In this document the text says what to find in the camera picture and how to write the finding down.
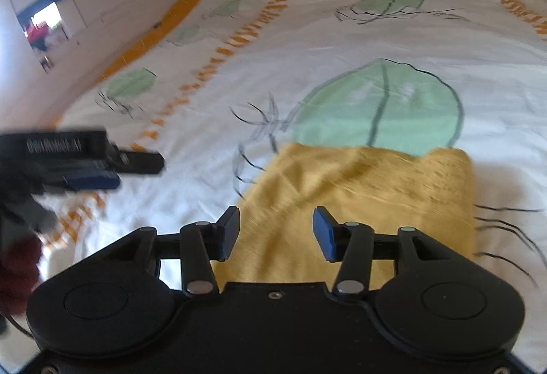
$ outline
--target yellow towel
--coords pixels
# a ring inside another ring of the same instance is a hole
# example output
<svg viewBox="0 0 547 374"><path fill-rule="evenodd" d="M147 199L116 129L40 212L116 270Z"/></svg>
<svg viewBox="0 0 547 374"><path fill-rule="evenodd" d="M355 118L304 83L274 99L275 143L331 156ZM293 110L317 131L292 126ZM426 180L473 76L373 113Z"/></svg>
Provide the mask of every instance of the yellow towel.
<svg viewBox="0 0 547 374"><path fill-rule="evenodd" d="M392 150L290 144L241 203L241 233L230 259L214 265L227 281L332 284L340 264L325 261L312 214L325 206L339 223L359 221L376 233L414 226L471 257L472 170L461 150L423 157ZM375 262L371 289L393 277L393 263Z"/></svg>

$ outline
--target human hand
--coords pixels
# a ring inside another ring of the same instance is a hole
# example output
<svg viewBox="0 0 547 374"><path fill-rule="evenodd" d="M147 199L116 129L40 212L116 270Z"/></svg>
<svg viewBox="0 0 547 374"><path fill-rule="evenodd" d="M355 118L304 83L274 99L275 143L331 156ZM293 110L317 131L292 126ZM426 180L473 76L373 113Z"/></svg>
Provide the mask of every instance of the human hand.
<svg viewBox="0 0 547 374"><path fill-rule="evenodd" d="M27 300L38 283L42 242L36 236L10 247L0 257L0 309L9 314L25 312Z"/></svg>

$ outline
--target screw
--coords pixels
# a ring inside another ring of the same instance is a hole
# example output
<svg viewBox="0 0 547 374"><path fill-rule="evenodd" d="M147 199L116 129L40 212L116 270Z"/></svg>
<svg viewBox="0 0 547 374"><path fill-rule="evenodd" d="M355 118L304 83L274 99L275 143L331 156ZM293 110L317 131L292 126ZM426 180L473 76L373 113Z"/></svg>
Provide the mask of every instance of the screw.
<svg viewBox="0 0 547 374"><path fill-rule="evenodd" d="M355 295L365 290L365 285L357 280L344 280L336 285L340 294Z"/></svg>
<svg viewBox="0 0 547 374"><path fill-rule="evenodd" d="M54 366L45 366L40 371L40 374L59 374L59 370Z"/></svg>
<svg viewBox="0 0 547 374"><path fill-rule="evenodd" d="M186 290L194 295L205 295L212 292L214 289L213 284L207 280L194 280L188 283Z"/></svg>

